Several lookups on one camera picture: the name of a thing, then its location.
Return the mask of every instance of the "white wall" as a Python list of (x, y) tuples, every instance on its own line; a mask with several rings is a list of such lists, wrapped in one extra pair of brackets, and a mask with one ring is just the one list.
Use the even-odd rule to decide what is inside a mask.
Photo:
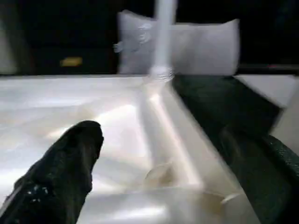
[(299, 155), (299, 85), (288, 107), (280, 115), (272, 135)]
[(13, 58), (12, 49), (9, 46), (5, 26), (0, 15), (0, 74), (12, 74), (16, 72), (17, 65)]
[(287, 75), (241, 75), (236, 78), (283, 108), (288, 106), (298, 86), (298, 79)]

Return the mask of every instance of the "sink basin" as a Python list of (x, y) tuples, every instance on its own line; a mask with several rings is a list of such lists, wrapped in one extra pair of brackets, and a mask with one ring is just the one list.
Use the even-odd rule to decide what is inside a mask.
[(105, 141), (79, 224), (238, 223), (244, 209), (256, 221), (170, 82), (147, 77), (1, 79), (0, 203), (66, 129), (86, 119), (101, 124)]

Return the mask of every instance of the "stainless steel sink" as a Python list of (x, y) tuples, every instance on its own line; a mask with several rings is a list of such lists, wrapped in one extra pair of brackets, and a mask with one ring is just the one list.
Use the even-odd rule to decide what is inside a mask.
[(101, 123), (105, 141), (79, 224), (244, 223), (244, 211), (256, 221), (170, 83), (146, 77), (1, 79), (0, 202), (67, 128), (85, 119)]

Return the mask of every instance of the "black object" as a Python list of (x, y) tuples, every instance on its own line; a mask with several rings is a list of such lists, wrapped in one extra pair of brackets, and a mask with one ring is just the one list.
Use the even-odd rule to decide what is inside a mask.
[(265, 135), (281, 111), (233, 77), (176, 75), (173, 86), (221, 155), (224, 127)]
[(272, 136), (237, 128), (226, 127), (221, 141), (261, 224), (298, 223), (299, 157)]
[(92, 169), (103, 144), (100, 125), (70, 128), (14, 185), (0, 210), (2, 224), (75, 224), (92, 190)]

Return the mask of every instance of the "yellow label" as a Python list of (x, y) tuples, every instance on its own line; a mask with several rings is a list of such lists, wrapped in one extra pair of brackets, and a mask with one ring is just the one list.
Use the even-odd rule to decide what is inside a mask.
[(81, 57), (66, 57), (60, 61), (61, 67), (78, 67), (82, 64)]

